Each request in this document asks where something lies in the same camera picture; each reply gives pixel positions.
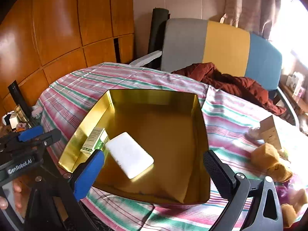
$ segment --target screw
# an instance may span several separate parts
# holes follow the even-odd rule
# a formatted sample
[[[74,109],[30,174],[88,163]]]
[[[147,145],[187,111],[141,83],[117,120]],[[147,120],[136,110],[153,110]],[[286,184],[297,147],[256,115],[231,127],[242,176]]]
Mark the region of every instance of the screw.
[[[244,178],[245,178],[244,174],[242,174],[242,173],[237,173],[237,174],[236,174],[236,177],[237,177],[238,179],[244,179]]]
[[[269,176],[266,176],[266,177],[265,177],[265,180],[266,180],[267,182],[272,182],[272,181],[273,181],[272,177],[269,177]]]
[[[70,172],[64,173],[63,178],[64,179],[70,179],[72,177],[72,174]]]
[[[35,181],[36,182],[40,182],[42,180],[42,177],[41,176],[37,176],[36,178],[35,178]]]

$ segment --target multicolored chair back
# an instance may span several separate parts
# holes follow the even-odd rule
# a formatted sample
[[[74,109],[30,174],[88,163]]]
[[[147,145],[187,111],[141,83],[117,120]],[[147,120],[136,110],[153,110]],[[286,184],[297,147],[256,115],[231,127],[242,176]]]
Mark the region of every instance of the multicolored chair back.
[[[227,24],[192,18],[166,24],[161,70],[212,62],[222,73],[255,79],[266,90],[278,87],[282,56],[267,40]]]

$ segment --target tablecloth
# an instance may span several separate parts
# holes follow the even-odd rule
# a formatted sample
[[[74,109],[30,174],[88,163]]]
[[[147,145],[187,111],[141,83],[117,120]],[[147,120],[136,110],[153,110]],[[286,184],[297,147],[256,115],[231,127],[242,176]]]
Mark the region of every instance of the tablecloth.
[[[126,64],[102,63],[74,71],[53,82],[40,96],[37,104],[43,107],[41,124],[45,131],[58,128],[62,132],[59,142],[48,149],[54,162],[58,161],[67,141],[73,135],[86,113],[109,89],[163,89],[195,93],[206,125],[208,143],[216,155],[235,173],[242,172],[248,178],[257,178],[259,172],[250,164],[250,152],[257,145],[245,136],[248,128],[258,126],[260,120],[271,114],[238,97],[212,86],[177,74],[170,74],[144,67]],[[287,122],[282,143],[294,140],[292,152],[299,155],[296,171],[305,165],[307,151],[305,135]],[[308,183],[302,185],[308,189]],[[277,190],[285,186],[277,184]],[[248,198],[234,230],[239,230],[251,198]],[[82,202],[101,221],[114,230],[208,230],[227,204],[211,181],[210,199],[207,203],[188,210],[172,210],[141,204],[133,200],[111,195],[92,187]]]

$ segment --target rust-colored clothing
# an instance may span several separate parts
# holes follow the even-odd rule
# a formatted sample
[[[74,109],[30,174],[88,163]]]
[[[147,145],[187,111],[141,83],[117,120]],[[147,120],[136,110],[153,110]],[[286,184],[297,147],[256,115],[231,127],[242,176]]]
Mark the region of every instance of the rust-colored clothing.
[[[248,77],[222,74],[211,62],[192,64],[172,73],[184,75],[196,81],[212,85],[216,89],[221,89],[261,106],[275,115],[279,116],[286,111],[286,108],[274,105],[273,101],[269,99],[268,91],[262,88],[255,80]]]

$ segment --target finger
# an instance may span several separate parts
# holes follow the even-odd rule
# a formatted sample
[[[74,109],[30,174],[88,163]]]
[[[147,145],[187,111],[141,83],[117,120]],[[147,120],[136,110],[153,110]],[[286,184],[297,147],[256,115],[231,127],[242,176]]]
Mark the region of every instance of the finger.
[[[14,191],[15,191],[15,192],[18,192],[18,193],[20,193],[21,190],[22,190],[21,184],[20,184],[20,182],[17,181],[17,180],[13,180],[13,188],[14,188]]]
[[[22,204],[21,204],[21,193],[15,193],[14,194],[14,201],[15,201],[15,206],[17,208],[22,208]]]
[[[7,200],[3,197],[0,197],[0,209],[5,210],[9,206]]]

